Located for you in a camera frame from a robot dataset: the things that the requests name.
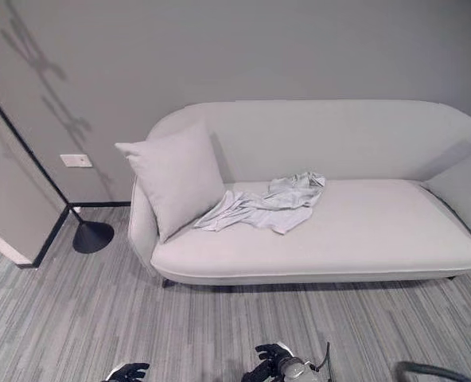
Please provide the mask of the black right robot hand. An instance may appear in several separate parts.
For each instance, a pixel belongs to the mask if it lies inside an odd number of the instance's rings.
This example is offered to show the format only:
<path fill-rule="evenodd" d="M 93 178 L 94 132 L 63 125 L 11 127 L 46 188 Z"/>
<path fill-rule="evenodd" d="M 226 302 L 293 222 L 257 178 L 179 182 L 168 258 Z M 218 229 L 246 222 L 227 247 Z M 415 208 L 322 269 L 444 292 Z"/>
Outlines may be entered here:
<path fill-rule="evenodd" d="M 252 371 L 245 372 L 242 382 L 283 381 L 280 364 L 291 358 L 292 353 L 279 344 L 257 345 L 255 351 L 262 361 Z"/>

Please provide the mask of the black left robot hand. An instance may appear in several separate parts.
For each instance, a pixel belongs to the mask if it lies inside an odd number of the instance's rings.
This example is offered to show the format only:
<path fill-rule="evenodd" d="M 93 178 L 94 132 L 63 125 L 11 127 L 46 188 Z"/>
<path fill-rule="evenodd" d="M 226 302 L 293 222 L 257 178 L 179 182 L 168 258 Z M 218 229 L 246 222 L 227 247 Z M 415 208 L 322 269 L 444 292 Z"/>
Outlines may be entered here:
<path fill-rule="evenodd" d="M 149 363 L 126 363 L 116 366 L 103 381 L 115 382 L 142 382 L 150 368 Z"/>

